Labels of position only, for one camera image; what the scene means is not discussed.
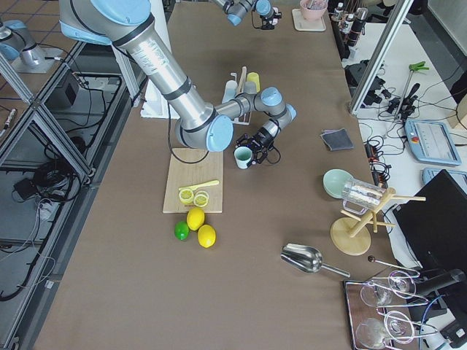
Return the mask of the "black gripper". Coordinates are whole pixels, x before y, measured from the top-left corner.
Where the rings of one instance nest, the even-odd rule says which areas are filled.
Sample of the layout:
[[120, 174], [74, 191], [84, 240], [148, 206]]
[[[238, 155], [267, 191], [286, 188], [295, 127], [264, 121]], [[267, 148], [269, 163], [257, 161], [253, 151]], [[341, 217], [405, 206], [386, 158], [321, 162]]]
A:
[[248, 136], [246, 133], [236, 140], [236, 148], [240, 146], [249, 147], [252, 150], [251, 165], [261, 164], [266, 160], [270, 164], [275, 164], [275, 161], [269, 160], [269, 152], [275, 150], [274, 137], [261, 127], [253, 136]]
[[261, 25], [260, 30], [274, 30], [279, 20], [282, 18], [282, 13], [277, 7], [272, 7], [265, 15], [259, 15]]

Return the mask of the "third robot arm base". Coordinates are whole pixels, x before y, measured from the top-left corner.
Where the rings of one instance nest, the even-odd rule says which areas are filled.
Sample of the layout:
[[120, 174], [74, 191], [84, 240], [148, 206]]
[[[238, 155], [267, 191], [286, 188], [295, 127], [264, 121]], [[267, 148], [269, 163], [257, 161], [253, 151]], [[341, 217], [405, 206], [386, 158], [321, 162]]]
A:
[[20, 20], [1, 22], [1, 54], [18, 73], [45, 74], [53, 65]]

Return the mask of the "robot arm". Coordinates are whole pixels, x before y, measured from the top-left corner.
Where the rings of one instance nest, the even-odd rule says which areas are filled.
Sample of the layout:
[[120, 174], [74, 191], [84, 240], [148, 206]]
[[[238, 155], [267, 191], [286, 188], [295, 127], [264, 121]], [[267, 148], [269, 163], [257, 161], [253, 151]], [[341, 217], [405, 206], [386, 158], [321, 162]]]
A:
[[259, 26], [252, 23], [253, 28], [259, 30], [274, 30], [279, 20], [282, 18], [282, 13], [277, 7], [273, 7], [268, 0], [215, 0], [213, 1], [227, 15], [227, 19], [234, 25], [238, 26], [248, 12], [257, 12], [261, 20]]
[[259, 111], [269, 120], [247, 144], [265, 157], [296, 117], [275, 87], [240, 93], [219, 106], [205, 102], [156, 32], [149, 1], [60, 1], [59, 10], [65, 36], [127, 51], [179, 115], [175, 131], [186, 147], [222, 152], [233, 138], [233, 120]]

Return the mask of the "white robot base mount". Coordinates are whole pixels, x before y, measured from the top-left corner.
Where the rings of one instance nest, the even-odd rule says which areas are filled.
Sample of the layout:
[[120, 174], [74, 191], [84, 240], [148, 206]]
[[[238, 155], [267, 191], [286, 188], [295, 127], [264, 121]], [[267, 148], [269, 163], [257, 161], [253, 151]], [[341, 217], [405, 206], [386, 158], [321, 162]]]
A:
[[[163, 3], [164, 1], [162, 0], [151, 1], [151, 13], [155, 17], [155, 30], [163, 43], [167, 46], [168, 50], [171, 51]], [[144, 96], [142, 93], [139, 93], [139, 85], [136, 80], [136, 75], [131, 66], [130, 59], [125, 56], [126, 52], [124, 50], [119, 51], [114, 46], [112, 46], [112, 51], [115, 54], [115, 59], [120, 67], [120, 71], [123, 75], [123, 80], [128, 88], [130, 97], [134, 98], [134, 102], [132, 102], [131, 105], [136, 107], [143, 101], [141, 112], [142, 117], [167, 118], [169, 108], [157, 87], [149, 81], [147, 83]]]

